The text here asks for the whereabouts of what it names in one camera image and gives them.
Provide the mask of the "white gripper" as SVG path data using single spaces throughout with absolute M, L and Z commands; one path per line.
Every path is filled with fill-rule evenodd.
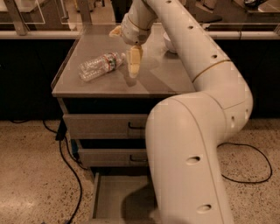
M 122 36 L 123 41 L 132 47 L 127 51 L 129 76 L 136 78 L 143 56 L 143 45 L 151 34 L 151 27 L 158 16 L 146 0 L 133 0 L 129 11 L 124 15 L 121 26 L 114 28 L 111 38 Z

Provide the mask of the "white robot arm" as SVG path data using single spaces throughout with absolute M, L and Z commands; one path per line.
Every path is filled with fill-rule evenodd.
M 133 0 L 121 24 L 131 46 L 160 20 L 193 84 L 158 103 L 145 142 L 162 224 L 234 224 L 217 147 L 248 122 L 253 97 L 230 58 L 179 0 Z

